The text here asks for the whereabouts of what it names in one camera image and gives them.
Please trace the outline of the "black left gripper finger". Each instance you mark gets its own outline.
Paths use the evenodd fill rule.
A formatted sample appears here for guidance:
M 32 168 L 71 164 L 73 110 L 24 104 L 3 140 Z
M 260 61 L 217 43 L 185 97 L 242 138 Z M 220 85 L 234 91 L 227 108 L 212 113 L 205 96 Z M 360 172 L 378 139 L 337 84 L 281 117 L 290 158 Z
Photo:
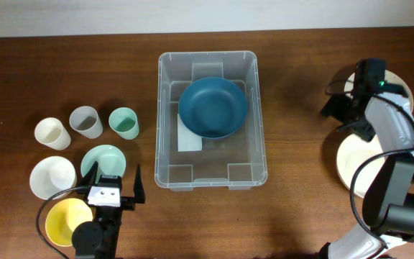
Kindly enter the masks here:
M 93 186 L 96 183 L 96 175 L 98 172 L 98 162 L 95 161 L 87 174 L 80 181 L 81 186 Z
M 144 186 L 142 183 L 142 174 L 141 174 L 140 164 L 137 165 L 136 175 L 134 179 L 133 192 L 134 192 L 134 203 L 144 204 L 145 203 L 145 192 L 144 192 Z

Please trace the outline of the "cream bowl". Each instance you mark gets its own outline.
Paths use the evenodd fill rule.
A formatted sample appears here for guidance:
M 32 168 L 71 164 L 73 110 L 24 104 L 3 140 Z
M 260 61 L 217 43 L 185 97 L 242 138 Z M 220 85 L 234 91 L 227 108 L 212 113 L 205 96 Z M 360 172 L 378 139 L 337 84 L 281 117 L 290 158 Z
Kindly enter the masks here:
M 382 153 L 378 137 L 370 142 L 363 141 L 355 134 L 346 137 L 340 144 L 336 156 L 336 169 L 343 184 L 350 189 L 352 177 L 356 169 L 367 159 Z M 364 198 L 368 188 L 385 163 L 385 158 L 378 158 L 366 165 L 359 174 L 354 193 Z
M 411 90 L 404 80 L 390 71 L 385 71 L 385 83 L 402 86 L 406 95 L 403 96 L 402 94 L 385 91 L 378 96 L 367 94 L 360 99 L 356 99 L 351 95 L 348 97 L 358 101 L 358 104 L 366 106 L 364 110 L 365 117 L 378 135 L 409 134 L 413 131 L 414 120 L 409 123 L 403 113 L 398 111 L 392 104 L 385 102 L 384 99 L 401 106 L 406 114 L 412 116 L 413 95 Z

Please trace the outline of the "grey cup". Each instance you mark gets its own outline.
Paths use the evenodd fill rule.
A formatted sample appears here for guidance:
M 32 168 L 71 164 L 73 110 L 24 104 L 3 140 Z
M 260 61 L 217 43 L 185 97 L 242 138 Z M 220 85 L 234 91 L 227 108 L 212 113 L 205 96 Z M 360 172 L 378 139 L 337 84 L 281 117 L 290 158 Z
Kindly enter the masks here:
M 91 106 L 76 108 L 69 117 L 70 126 L 89 139 L 96 139 L 103 133 L 103 125 L 98 112 Z

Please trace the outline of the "cream white cup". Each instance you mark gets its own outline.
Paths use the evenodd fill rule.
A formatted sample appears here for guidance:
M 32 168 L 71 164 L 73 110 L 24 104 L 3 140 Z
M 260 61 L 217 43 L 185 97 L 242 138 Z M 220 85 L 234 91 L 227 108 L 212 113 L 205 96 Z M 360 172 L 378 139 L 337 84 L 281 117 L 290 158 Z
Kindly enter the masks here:
M 34 129 L 36 141 L 54 150 L 64 150 L 71 143 L 71 137 L 62 122 L 54 117 L 41 120 Z

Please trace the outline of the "mint green cup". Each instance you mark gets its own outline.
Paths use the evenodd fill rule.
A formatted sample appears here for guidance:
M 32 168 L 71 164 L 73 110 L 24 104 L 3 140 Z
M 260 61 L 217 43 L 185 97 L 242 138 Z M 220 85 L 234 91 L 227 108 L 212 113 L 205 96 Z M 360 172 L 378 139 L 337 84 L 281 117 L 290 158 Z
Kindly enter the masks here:
M 109 116 L 109 126 L 125 140 L 133 140 L 139 134 L 137 114 L 130 108 L 120 107 Z

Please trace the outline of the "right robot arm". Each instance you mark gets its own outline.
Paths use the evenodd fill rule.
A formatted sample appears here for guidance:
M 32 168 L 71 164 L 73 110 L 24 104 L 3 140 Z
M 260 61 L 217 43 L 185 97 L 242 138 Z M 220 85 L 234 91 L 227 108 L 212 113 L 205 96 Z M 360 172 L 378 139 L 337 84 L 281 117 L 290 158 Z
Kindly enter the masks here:
M 323 116 L 337 119 L 340 131 L 350 130 L 363 140 L 378 137 L 382 148 L 359 165 L 350 187 L 370 163 L 385 162 L 364 195 L 361 212 L 349 195 L 356 226 L 327 242 L 318 258 L 379 258 L 414 242 L 414 117 L 405 87 L 387 81 L 385 72 L 385 60 L 363 59 L 356 63 L 352 90 L 325 92 L 330 98 Z

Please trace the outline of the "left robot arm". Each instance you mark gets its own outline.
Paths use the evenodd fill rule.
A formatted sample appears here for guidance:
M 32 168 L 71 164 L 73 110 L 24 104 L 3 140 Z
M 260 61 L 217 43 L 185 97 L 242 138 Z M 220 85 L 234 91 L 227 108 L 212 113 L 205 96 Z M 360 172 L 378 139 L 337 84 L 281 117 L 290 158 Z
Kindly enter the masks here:
M 87 206 L 95 209 L 91 221 L 81 223 L 73 231 L 72 244 L 77 258 L 114 258 L 124 211 L 134 211 L 145 203 L 145 192 L 140 167 L 134 178 L 133 196 L 122 196 L 122 178 L 98 175 L 94 162 L 80 183 L 78 194 L 84 196 Z

